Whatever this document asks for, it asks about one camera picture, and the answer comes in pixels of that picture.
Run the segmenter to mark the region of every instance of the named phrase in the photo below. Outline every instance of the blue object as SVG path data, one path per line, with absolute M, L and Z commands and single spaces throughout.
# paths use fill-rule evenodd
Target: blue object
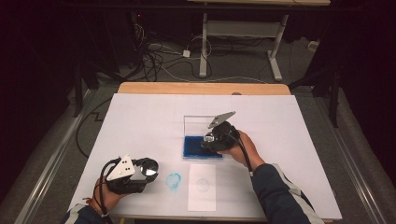
M 180 184 L 181 175 L 177 173 L 172 173 L 168 177 L 166 177 L 166 186 L 168 186 L 171 190 L 177 190 L 178 185 Z
M 222 155 L 212 152 L 209 149 L 201 148 L 203 136 L 184 137 L 184 159 L 222 159 Z

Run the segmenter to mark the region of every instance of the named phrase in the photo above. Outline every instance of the hand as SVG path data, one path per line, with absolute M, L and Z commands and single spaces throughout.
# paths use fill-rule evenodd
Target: hand
M 116 194 L 114 192 L 111 192 L 107 184 L 105 182 L 105 176 L 103 176 L 102 183 L 101 183 L 101 178 L 98 178 L 96 180 L 95 188 L 94 188 L 94 193 L 92 195 L 92 199 L 87 200 L 87 203 L 93 207 L 93 209 L 99 213 L 99 215 L 102 215 L 102 209 L 101 209 L 101 202 L 100 202 L 100 191 L 99 191 L 99 186 L 102 185 L 102 192 L 103 192 L 103 202 L 104 206 L 107 209 L 107 212 L 113 209 L 120 201 L 121 198 L 127 196 L 128 194 Z
M 254 143 L 251 141 L 250 137 L 242 131 L 238 130 L 238 132 L 240 134 L 241 141 L 244 144 L 243 146 L 245 146 L 245 149 L 247 150 L 247 156 L 250 160 L 252 171 L 254 172 L 259 165 L 265 164 L 265 161 L 260 157 L 256 146 L 254 146 Z M 236 161 L 241 162 L 246 167 L 248 167 L 244 153 L 242 152 L 242 149 L 239 145 L 236 145 L 235 147 L 232 147 L 228 150 L 218 151 L 218 153 L 231 155 Z

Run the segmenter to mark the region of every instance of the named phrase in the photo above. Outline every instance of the dark background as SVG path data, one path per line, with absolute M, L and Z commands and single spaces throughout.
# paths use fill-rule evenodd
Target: dark background
M 321 38 L 308 76 L 342 60 L 341 87 L 375 155 L 395 184 L 396 18 L 390 2 L 332 1 L 332 6 L 341 7 L 367 4 L 367 11 L 337 15 L 332 20 L 308 13 L 304 17 L 290 16 L 284 38 Z M 199 14 L 158 15 L 143 14 L 148 30 L 181 44 L 201 29 Z M 50 0 L 0 3 L 0 169 L 7 172 L 2 178 L 1 201 L 31 152 L 69 105 L 66 95 L 74 85 L 77 64 L 92 61 L 117 72 L 117 64 L 133 60 L 129 58 L 134 49 L 127 16 L 85 12 L 82 18 L 77 10 L 60 8 Z M 92 77 L 94 72 L 87 68 L 82 75 Z M 331 80 L 321 77 L 309 84 L 326 90 Z

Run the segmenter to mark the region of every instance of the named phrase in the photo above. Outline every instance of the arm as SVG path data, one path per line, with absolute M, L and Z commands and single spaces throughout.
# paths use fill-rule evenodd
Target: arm
M 303 192 L 283 175 L 277 164 L 262 164 L 252 178 L 269 223 L 323 223 Z
M 301 190 L 289 182 L 277 165 L 265 163 L 247 134 L 241 131 L 239 133 L 254 172 L 253 188 L 268 222 L 273 224 L 323 223 Z M 239 146 L 219 153 L 229 154 L 236 161 L 247 166 Z
M 125 197 L 126 194 L 116 194 L 111 192 L 106 183 L 100 183 L 100 178 L 96 180 L 95 187 L 93 189 L 92 199 L 87 199 L 88 205 L 77 204 L 70 211 L 66 213 L 61 223 L 64 224 L 102 224 L 105 223 L 105 219 L 101 210 L 100 200 L 99 200 L 99 185 L 102 184 L 104 206 L 107 211 L 113 209 L 121 198 Z

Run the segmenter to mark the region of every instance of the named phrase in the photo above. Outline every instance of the floor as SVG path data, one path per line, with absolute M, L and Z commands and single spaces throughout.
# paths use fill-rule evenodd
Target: floor
M 282 42 L 276 58 L 283 80 L 276 82 L 265 56 L 265 51 L 273 44 L 271 39 L 213 38 L 212 41 L 213 49 L 208 57 L 211 77 L 207 79 L 194 77 L 198 74 L 199 61 L 179 59 L 178 54 L 185 47 L 171 41 L 152 42 L 149 47 L 156 50 L 154 61 L 162 62 L 161 71 L 155 73 L 150 58 L 147 58 L 145 70 L 131 79 L 290 84 L 304 76 L 314 56 L 307 49 L 309 42 L 305 39 L 294 43 Z M 196 47 L 191 46 L 190 49 L 191 58 L 200 56 Z M 120 68 L 122 74 L 133 70 L 128 65 Z M 98 90 L 84 89 L 85 106 L 77 118 L 73 118 L 76 105 L 74 93 L 70 92 L 70 106 L 37 146 L 13 190 L 2 202 L 0 223 L 57 223 L 61 220 L 86 163 L 81 151 L 89 155 L 106 115 L 109 99 L 120 85 L 104 74 L 98 74 L 98 80 Z M 329 99 L 315 98 L 310 90 L 310 87 L 299 87 L 292 90 L 292 94 L 302 110 L 343 215 L 343 219 L 335 223 L 392 223 L 396 220 L 395 189 L 361 133 L 342 90 L 337 129 L 327 118 Z M 125 220 L 125 223 L 196 222 L 199 221 Z

